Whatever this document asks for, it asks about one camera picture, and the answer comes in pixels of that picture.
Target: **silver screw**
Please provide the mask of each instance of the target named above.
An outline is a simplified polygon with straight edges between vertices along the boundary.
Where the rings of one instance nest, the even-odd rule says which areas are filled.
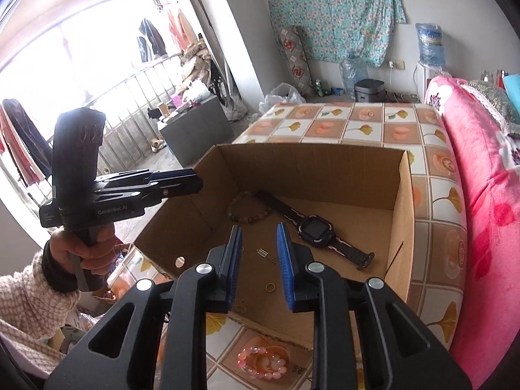
[[[322,272],[323,270],[325,270],[325,267],[323,266],[323,264],[320,263],[310,263],[308,269],[311,272]]]
[[[211,270],[213,270],[213,267],[209,264],[204,263],[197,265],[197,268],[195,270],[199,274],[208,274],[209,272],[211,272]]]
[[[378,279],[377,277],[374,277],[368,281],[368,286],[370,286],[373,289],[383,289],[384,285],[385,282],[381,279]]]
[[[137,290],[141,290],[142,292],[144,292],[145,290],[148,290],[153,286],[153,281],[151,281],[150,279],[142,279],[139,280],[135,286]]]

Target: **white plastic bag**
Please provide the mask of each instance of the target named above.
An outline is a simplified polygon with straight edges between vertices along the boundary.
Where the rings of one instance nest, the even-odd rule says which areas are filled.
[[[272,107],[280,103],[304,104],[303,98],[298,90],[289,84],[280,84],[266,95],[265,100],[259,105],[262,114],[267,113]]]
[[[196,80],[195,82],[191,83],[190,87],[186,91],[184,91],[183,101],[202,101],[206,98],[209,98],[210,95],[211,92],[209,91],[207,86],[204,83],[202,83],[201,80]]]

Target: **watch screen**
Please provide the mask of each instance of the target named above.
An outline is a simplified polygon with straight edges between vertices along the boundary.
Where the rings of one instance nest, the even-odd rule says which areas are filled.
[[[327,230],[329,230],[329,225],[316,217],[311,218],[309,224],[305,227],[305,232],[311,235],[314,240],[319,240]]]

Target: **watch strap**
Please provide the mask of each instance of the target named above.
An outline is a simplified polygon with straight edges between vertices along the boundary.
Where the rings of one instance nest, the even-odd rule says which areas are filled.
[[[275,198],[266,191],[258,191],[255,196],[264,204],[266,204],[269,208],[274,209],[275,211],[282,214],[295,226],[298,226],[298,224],[305,218],[303,214],[299,213],[294,208],[291,208],[290,206],[283,203],[278,198]]]
[[[357,269],[361,270],[363,268],[368,267],[372,260],[374,259],[374,253],[366,254],[357,247],[352,246],[350,243],[345,242],[338,236],[334,238],[332,242],[330,242],[328,249],[333,250],[336,254],[341,255],[342,257],[349,260],[351,263],[357,265]]]

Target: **green patterned pillow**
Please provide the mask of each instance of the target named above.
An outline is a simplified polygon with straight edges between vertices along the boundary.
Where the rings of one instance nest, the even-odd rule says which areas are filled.
[[[467,86],[478,91],[495,108],[496,111],[505,119],[506,123],[520,124],[520,114],[516,111],[508,94],[490,82],[482,80],[472,80]]]

